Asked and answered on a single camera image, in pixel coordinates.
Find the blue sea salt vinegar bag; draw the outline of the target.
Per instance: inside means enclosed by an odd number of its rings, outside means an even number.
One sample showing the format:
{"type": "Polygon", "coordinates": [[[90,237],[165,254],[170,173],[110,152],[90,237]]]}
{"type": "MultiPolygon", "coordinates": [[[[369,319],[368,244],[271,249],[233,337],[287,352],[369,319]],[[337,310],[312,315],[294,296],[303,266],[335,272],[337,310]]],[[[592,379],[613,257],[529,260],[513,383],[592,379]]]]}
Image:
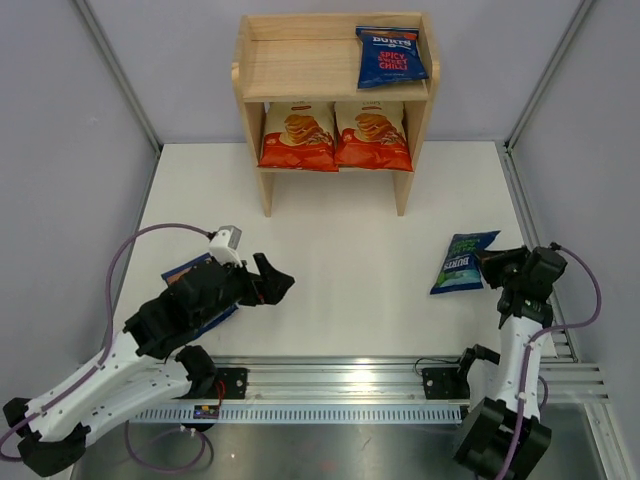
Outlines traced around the blue sea salt vinegar bag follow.
{"type": "Polygon", "coordinates": [[[484,285],[476,253],[486,250],[499,234],[499,230],[454,234],[430,294],[482,290],[484,285]]]}

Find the cassava chips bag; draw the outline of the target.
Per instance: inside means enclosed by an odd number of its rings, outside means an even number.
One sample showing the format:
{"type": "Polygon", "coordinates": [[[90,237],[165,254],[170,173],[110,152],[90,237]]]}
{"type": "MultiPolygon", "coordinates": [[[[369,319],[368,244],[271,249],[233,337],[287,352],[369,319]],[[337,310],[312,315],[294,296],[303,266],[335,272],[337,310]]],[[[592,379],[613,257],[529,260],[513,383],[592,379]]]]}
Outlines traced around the cassava chips bag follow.
{"type": "Polygon", "coordinates": [[[266,113],[263,168],[338,172],[332,102],[274,102],[266,113]]]}
{"type": "Polygon", "coordinates": [[[342,167],[411,172],[402,102],[336,102],[339,138],[335,163],[342,167]]]}

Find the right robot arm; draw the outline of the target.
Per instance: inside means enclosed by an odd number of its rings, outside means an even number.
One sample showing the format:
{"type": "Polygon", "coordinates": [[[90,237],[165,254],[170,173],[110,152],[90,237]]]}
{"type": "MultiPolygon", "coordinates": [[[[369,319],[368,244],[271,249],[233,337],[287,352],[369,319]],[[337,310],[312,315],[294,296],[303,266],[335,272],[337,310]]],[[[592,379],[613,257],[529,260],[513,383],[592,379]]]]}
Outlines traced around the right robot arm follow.
{"type": "Polygon", "coordinates": [[[541,422],[539,370],[554,320],[549,297],[567,262],[549,247],[483,250],[476,258],[485,282],[501,292],[500,350],[475,346],[454,371],[471,408],[453,458],[478,479],[525,479],[552,438],[541,422]]]}

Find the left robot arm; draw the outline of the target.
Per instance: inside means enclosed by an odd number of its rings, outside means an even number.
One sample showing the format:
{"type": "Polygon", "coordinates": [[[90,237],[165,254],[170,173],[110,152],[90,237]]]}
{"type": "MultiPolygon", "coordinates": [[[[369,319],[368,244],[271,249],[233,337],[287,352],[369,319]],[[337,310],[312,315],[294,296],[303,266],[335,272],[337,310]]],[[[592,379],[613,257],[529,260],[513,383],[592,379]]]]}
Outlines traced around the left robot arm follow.
{"type": "Polygon", "coordinates": [[[245,263],[208,259],[192,266],[129,318],[111,343],[49,392],[16,397],[3,413],[19,437],[20,462],[41,477],[78,461],[88,446],[169,399],[198,399],[218,387],[217,368],[195,345],[201,330],[236,306],[276,305],[294,285],[266,256],[245,263]]]}

